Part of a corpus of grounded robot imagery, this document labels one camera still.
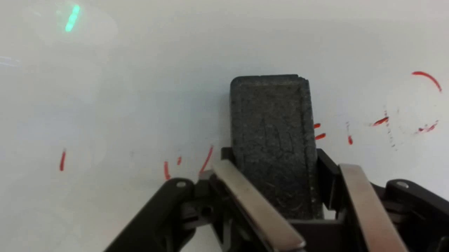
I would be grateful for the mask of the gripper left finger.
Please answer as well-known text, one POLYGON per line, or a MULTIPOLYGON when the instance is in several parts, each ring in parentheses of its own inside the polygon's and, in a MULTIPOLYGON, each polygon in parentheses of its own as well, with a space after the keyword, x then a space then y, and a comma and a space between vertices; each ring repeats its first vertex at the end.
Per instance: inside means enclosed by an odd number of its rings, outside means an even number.
POLYGON ((181 252, 204 225, 222 252, 306 252, 306 239, 229 159, 198 181, 164 181, 105 252, 181 252))

